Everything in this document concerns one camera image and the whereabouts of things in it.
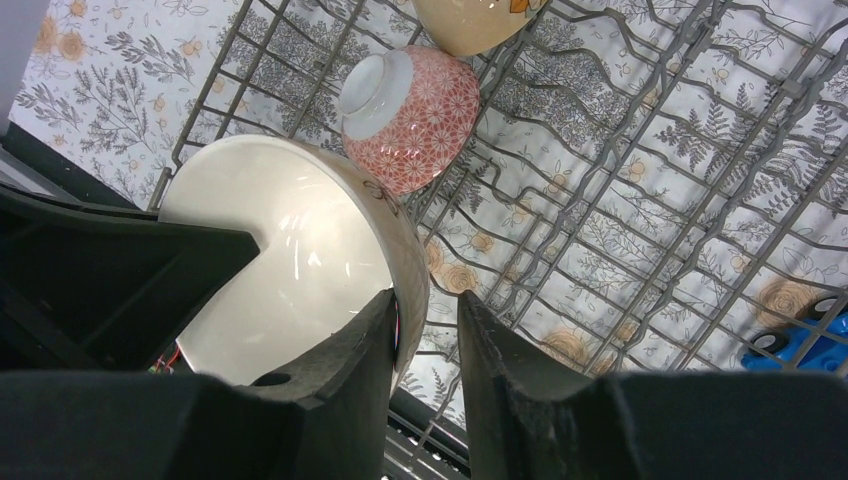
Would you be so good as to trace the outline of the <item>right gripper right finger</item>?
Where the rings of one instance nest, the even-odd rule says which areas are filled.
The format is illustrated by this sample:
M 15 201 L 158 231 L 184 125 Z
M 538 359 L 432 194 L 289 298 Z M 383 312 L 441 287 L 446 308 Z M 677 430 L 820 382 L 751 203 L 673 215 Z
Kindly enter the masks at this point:
M 590 378 L 458 297 L 461 383 L 474 479 L 614 479 L 614 380 Z

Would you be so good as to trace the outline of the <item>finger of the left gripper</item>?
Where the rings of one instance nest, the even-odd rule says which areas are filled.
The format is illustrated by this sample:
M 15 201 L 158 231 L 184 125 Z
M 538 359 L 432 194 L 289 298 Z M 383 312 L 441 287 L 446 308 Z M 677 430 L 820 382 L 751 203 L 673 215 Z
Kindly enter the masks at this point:
M 1 189 L 1 367 L 141 370 L 259 253 L 243 231 Z

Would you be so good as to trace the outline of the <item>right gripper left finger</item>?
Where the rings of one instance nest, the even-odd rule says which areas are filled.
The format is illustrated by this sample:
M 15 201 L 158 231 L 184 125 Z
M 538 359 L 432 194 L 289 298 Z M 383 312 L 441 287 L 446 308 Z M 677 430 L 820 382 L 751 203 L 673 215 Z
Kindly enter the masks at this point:
M 378 479 L 392 395 L 398 323 L 393 290 L 378 292 L 329 338 L 248 388 L 281 407 L 273 479 Z

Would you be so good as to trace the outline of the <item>beige patterned bowl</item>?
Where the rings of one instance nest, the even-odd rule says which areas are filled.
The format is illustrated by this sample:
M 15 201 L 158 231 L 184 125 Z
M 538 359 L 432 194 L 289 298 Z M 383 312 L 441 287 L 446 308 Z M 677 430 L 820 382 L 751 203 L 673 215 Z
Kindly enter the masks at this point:
M 430 39 L 453 56 L 490 50 L 523 29 L 545 0 L 413 0 Z
M 201 148 L 166 188 L 160 221 L 248 233 L 259 253 L 179 334 L 188 366 L 246 385 L 395 293 L 399 383 L 428 310 L 425 249 L 399 202 L 348 159 L 297 141 L 242 134 Z

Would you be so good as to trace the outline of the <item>grey wire dish rack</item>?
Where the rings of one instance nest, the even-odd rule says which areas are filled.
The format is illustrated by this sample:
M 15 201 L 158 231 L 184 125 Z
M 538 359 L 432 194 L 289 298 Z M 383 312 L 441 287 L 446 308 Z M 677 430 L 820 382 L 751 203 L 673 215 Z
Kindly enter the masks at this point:
M 426 436 L 466 447 L 467 289 L 587 376 L 846 373 L 845 2 L 551 1 L 469 62 L 475 130 L 404 199 Z

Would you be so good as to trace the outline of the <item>pink patterned bowl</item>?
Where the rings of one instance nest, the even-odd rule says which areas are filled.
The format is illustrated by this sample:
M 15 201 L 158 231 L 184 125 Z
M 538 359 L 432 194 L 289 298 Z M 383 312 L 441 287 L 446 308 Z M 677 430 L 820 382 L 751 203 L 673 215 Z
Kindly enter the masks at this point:
M 359 61 L 338 98 L 346 156 L 401 196 L 430 184 L 472 133 L 480 87 L 447 53 L 406 46 Z

